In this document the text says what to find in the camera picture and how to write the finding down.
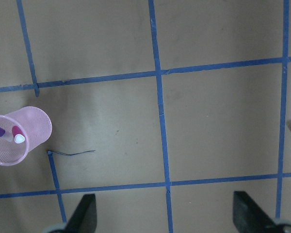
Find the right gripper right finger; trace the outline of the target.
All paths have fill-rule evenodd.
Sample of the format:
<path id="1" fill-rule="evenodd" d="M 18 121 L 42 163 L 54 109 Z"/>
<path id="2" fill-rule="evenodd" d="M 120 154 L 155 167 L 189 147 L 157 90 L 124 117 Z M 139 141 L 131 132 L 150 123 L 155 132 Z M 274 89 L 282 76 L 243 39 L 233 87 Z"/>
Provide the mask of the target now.
<path id="1" fill-rule="evenodd" d="M 239 233 L 281 232 L 281 228 L 245 191 L 234 191 L 232 217 Z"/>

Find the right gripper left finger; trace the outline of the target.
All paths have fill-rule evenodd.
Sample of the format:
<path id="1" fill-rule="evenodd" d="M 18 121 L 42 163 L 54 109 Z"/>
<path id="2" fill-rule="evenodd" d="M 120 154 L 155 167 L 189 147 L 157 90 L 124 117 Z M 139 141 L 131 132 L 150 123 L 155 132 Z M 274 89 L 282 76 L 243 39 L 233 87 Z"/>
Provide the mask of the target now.
<path id="1" fill-rule="evenodd" d="M 66 233 L 95 233 L 97 229 L 97 206 L 95 194 L 83 195 L 72 217 Z"/>

